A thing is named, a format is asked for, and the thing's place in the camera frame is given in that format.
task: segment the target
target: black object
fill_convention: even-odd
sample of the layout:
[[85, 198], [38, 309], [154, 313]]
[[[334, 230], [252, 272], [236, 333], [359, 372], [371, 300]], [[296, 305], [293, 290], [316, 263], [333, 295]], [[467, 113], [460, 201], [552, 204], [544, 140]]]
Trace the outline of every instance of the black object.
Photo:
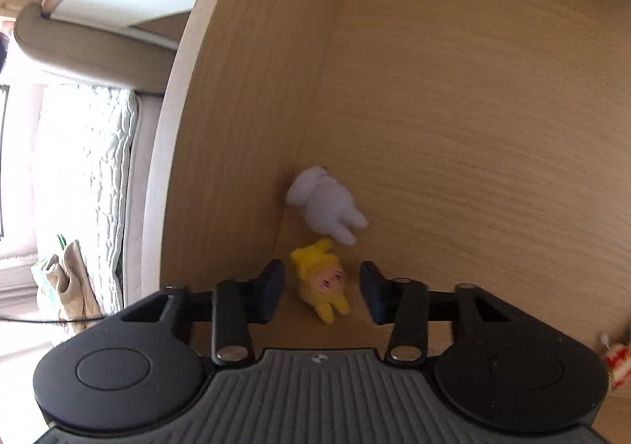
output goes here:
[[[430, 292], [367, 262], [360, 286], [373, 320], [394, 323], [384, 361], [374, 350], [257, 361], [247, 324], [271, 321], [280, 261], [212, 293], [156, 293], [42, 359], [35, 397], [54, 424], [39, 443], [605, 442], [589, 426], [607, 373], [585, 346], [474, 285]], [[209, 320], [203, 358], [185, 342], [192, 321]], [[438, 357], [427, 356], [432, 320], [452, 322]]]

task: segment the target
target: beige cushion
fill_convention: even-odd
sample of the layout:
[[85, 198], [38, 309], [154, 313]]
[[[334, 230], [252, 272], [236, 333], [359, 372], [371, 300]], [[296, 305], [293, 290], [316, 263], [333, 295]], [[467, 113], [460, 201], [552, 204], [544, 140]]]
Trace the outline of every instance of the beige cushion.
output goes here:
[[107, 31], [42, 17], [26, 6], [13, 31], [40, 69], [89, 84], [164, 93], [175, 51]]

